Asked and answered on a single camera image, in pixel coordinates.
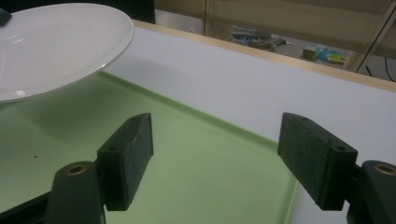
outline black object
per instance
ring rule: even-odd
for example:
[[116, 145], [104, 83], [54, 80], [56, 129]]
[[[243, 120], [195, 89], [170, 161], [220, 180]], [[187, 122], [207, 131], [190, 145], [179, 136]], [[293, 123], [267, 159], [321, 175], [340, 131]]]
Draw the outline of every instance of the black object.
[[155, 23], [154, 0], [1, 0], [0, 7], [10, 13], [32, 7], [64, 3], [94, 3], [117, 8], [134, 20]]
[[108, 211], [128, 209], [153, 155], [151, 116], [127, 119], [100, 147], [95, 162], [60, 169], [52, 190], [0, 214], [0, 223], [102, 224]]
[[4, 9], [0, 8], [0, 26], [6, 26], [6, 24], [11, 20], [12, 15], [5, 11]]
[[355, 164], [358, 151], [302, 116], [284, 113], [278, 155], [322, 210], [350, 204], [350, 224], [396, 223], [396, 166]]

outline plate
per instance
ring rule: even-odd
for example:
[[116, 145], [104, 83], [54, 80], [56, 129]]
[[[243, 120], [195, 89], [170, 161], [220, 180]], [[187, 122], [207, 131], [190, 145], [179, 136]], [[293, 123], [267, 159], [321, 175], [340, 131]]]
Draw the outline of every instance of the plate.
[[95, 4], [36, 7], [0, 27], [0, 102], [52, 91], [102, 70], [129, 46], [134, 24]]

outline tray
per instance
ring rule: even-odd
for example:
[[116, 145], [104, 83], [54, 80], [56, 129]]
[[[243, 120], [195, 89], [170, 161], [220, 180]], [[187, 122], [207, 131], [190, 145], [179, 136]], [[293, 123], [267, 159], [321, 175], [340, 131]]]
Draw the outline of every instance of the tray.
[[0, 105], [0, 213], [93, 161], [129, 117], [152, 116], [154, 156], [127, 212], [107, 223], [288, 223], [297, 182], [276, 143], [106, 73]]

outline white surface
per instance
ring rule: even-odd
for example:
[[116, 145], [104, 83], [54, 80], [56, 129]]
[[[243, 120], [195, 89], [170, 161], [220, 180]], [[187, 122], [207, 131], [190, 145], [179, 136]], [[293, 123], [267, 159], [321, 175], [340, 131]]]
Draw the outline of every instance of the white surface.
[[0, 27], [0, 101], [51, 91], [99, 71], [134, 34], [123, 12], [94, 4], [37, 7]]
[[[277, 141], [283, 112], [308, 117], [367, 160], [396, 163], [396, 93], [135, 28], [107, 72]], [[342, 224], [300, 188], [293, 224]]]

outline wire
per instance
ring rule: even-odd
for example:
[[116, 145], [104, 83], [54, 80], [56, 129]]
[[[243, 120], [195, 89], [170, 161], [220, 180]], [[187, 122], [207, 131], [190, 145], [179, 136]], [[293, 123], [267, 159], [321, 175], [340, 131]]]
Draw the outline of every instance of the wire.
[[387, 58], [385, 58], [385, 69], [387, 70], [388, 78], [389, 78], [392, 82], [396, 82], [396, 81], [390, 76], [390, 74], [389, 74], [389, 71], [388, 71], [388, 59], [387, 59]]
[[369, 76], [372, 77], [373, 75], [371, 74], [370, 68], [369, 68], [369, 66], [367, 66], [367, 65], [366, 65], [366, 70], [367, 70], [367, 72], [369, 73]]

